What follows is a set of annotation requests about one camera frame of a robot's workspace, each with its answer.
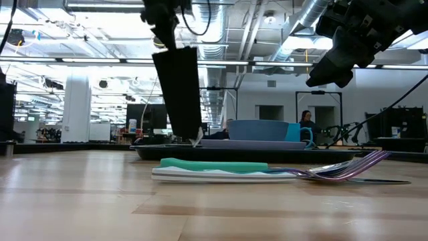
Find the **tray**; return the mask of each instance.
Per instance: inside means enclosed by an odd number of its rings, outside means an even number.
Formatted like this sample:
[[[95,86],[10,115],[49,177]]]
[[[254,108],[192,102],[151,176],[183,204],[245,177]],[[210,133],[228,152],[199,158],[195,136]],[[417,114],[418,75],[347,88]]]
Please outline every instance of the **tray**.
[[[336,150],[241,150],[214,149],[191,145],[142,145],[131,146],[142,160],[156,161],[174,157],[187,161],[257,161],[265,163],[335,164],[349,161],[359,151]]]
[[[238,140],[201,140],[203,147],[235,150],[303,150],[306,143],[291,141],[238,141]]]

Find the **blue bowl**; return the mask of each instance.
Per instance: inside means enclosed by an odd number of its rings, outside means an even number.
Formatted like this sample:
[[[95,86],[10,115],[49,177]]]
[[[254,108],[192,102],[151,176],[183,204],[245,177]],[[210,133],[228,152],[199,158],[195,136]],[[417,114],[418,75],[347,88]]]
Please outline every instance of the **blue bowl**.
[[[239,141],[284,141],[288,123],[276,120],[234,120],[227,123],[229,138]]]

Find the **desk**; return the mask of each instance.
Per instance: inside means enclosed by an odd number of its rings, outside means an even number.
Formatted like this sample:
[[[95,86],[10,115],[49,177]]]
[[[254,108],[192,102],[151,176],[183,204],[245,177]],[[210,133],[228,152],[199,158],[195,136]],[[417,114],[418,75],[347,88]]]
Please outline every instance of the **desk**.
[[[190,184],[152,181],[159,162],[131,151],[0,160],[4,241],[428,240],[426,164],[382,161],[361,175],[411,185]]]
[[[386,151],[406,151],[422,153],[425,148],[424,138],[390,138],[380,137],[373,140]]]

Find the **black tray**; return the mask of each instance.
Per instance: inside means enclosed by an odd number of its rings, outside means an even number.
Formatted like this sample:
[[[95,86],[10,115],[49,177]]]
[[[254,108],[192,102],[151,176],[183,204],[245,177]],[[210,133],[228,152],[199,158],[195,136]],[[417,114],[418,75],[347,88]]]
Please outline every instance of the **black tray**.
[[[174,157],[187,161],[257,161],[264,163],[316,163],[331,164],[349,161],[360,151],[288,150],[258,151],[192,148],[190,145],[131,146],[141,159],[148,161]]]

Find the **doorway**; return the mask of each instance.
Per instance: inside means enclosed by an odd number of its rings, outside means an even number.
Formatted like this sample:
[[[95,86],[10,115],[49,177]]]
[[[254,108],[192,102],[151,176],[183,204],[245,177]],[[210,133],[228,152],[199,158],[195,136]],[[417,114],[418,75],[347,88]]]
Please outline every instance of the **doorway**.
[[[327,127],[332,127],[336,125],[334,118],[334,107],[333,106],[315,106],[314,107],[314,119],[313,121],[316,123],[318,127],[321,129],[325,129]],[[331,130],[331,135],[335,135],[337,129],[334,128]],[[316,135],[315,143],[317,145],[323,143],[331,143],[332,139],[329,137],[325,137],[323,134]]]
[[[255,118],[259,120],[284,121],[284,107],[256,105]]]

